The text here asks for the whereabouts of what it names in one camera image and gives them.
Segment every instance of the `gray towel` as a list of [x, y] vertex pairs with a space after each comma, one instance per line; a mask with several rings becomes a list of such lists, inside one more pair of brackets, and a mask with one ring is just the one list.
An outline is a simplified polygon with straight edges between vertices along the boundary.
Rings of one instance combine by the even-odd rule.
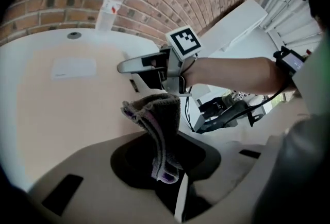
[[157, 154], [153, 160], [151, 177], [167, 184], [178, 180], [182, 169], [175, 159], [167, 139], [176, 137], [180, 122], [180, 99], [171, 94], [155, 94], [141, 100], [123, 102], [125, 116], [141, 126], [155, 141]]

